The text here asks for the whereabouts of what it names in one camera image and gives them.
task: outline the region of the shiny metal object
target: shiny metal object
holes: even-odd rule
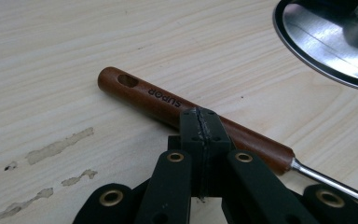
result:
[[[320,189],[316,191],[316,197],[319,201],[330,207],[341,208],[345,206],[344,200],[330,190]]]
[[[124,198],[124,194],[119,189],[110,189],[100,196],[100,204],[110,207],[119,204]]]
[[[302,61],[358,89],[358,1],[282,0],[274,24]]]
[[[292,163],[292,169],[305,175],[311,179],[314,179],[320,183],[324,183],[330,187],[341,190],[342,192],[352,196],[355,200],[358,200],[358,190],[353,189],[349,186],[346,186],[335,179],[332,179],[326,175],[323,175],[315,170],[310,169],[309,167],[301,164],[298,160],[294,159]]]

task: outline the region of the light wood surface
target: light wood surface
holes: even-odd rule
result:
[[[98,187],[136,187],[177,132],[97,87],[116,66],[292,147],[358,189],[358,90],[277,37],[278,1],[0,0],[0,224],[72,223]],[[300,192],[312,184],[281,177]],[[225,223],[216,199],[192,223]]]

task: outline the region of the hole in handle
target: hole in handle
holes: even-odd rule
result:
[[[130,88],[134,88],[138,85],[139,81],[138,79],[134,78],[134,77],[130,77],[128,75],[120,75],[117,77],[117,81],[126,86],[126,87],[130,87]]]

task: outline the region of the brass grommet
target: brass grommet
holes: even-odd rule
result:
[[[319,189],[316,191],[316,197],[322,202],[331,207],[340,208],[345,205],[344,200],[342,200],[335,193],[328,191],[326,189]]]
[[[173,162],[179,162],[179,161],[182,161],[183,159],[185,158],[185,156],[181,153],[178,153],[178,152],[173,152],[171,154],[169,154],[167,156],[167,159],[169,161],[173,161]]]
[[[106,207],[114,206],[123,200],[124,194],[121,190],[110,189],[105,191],[100,197],[100,204]]]
[[[239,152],[235,155],[235,159],[242,162],[251,162],[253,160],[253,157],[244,152]]]

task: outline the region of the black plastic part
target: black plastic part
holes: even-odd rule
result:
[[[306,187],[303,202],[321,223],[358,224],[358,203],[326,185]]]
[[[168,136],[168,150],[180,150],[181,149],[181,142],[180,136],[172,135]]]
[[[158,158],[134,223],[188,223],[191,158],[170,150]]]
[[[239,200],[222,199],[222,210],[228,224],[252,223]]]
[[[123,195],[122,200],[112,206],[104,206],[100,203],[100,199],[104,193],[111,191],[112,197],[117,197],[115,192],[121,192]],[[105,199],[113,201],[115,198],[109,199],[109,194]],[[126,223],[128,221],[127,214],[131,210],[132,194],[131,189],[119,185],[109,184],[95,190],[86,203],[83,205],[79,213],[77,214],[74,224],[105,224],[105,223]]]
[[[226,197],[238,200],[252,223],[318,223],[254,153],[233,150],[227,161]]]
[[[193,108],[180,117],[181,149],[193,158],[192,196],[221,197],[225,155],[231,139],[212,110]]]

